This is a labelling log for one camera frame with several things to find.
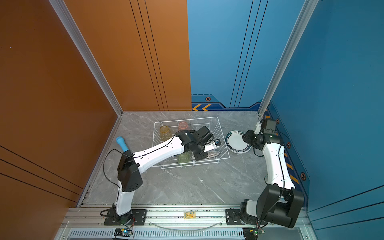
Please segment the green glass cup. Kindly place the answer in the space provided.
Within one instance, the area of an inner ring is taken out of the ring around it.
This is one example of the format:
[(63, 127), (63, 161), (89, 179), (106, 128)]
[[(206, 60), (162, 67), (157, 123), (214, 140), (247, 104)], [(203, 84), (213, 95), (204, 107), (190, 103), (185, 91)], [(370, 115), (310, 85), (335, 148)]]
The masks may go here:
[(187, 164), (191, 162), (191, 154), (189, 152), (185, 152), (177, 155), (177, 160), (179, 164)]

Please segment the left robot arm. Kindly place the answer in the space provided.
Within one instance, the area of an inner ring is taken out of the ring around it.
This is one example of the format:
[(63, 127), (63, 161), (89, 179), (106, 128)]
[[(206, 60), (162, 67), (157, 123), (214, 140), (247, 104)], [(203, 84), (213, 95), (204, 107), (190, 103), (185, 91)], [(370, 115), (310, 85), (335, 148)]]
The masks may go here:
[(141, 152), (132, 153), (122, 137), (117, 138), (117, 143), (123, 152), (117, 168), (119, 190), (111, 214), (119, 224), (125, 224), (133, 215), (132, 201), (135, 191), (143, 184), (142, 173), (183, 153), (191, 152), (196, 161), (204, 160), (208, 157), (208, 152), (221, 145), (221, 140), (215, 139), (213, 133), (203, 126), (197, 131), (178, 131), (169, 140)]

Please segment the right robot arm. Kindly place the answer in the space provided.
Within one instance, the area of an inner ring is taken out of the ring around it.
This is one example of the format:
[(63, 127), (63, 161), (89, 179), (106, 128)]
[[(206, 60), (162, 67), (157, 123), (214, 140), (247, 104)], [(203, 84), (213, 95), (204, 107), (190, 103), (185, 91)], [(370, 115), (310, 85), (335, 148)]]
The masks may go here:
[(242, 139), (251, 147), (262, 151), (267, 164), (268, 179), (257, 201), (244, 200), (241, 203), (241, 221), (245, 225), (258, 227), (265, 222), (293, 228), (305, 197), (296, 190), (288, 172), (282, 138), (274, 132), (256, 134), (253, 130), (248, 130)]

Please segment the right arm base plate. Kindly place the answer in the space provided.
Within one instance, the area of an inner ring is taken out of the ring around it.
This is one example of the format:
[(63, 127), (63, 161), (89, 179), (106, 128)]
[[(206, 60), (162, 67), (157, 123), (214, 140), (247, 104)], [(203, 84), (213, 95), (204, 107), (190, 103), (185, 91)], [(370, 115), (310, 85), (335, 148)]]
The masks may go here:
[(227, 225), (256, 226), (259, 223), (256, 211), (248, 213), (246, 210), (230, 208), (225, 210), (225, 214)]

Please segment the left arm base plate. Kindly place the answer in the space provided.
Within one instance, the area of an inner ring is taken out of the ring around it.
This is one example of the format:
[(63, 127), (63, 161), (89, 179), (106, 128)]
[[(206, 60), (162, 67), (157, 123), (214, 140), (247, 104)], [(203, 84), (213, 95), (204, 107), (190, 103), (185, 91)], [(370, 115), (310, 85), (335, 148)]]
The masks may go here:
[(118, 216), (114, 208), (101, 211), (100, 215), (105, 218), (105, 226), (143, 226), (146, 221), (147, 210), (132, 209), (128, 213)]

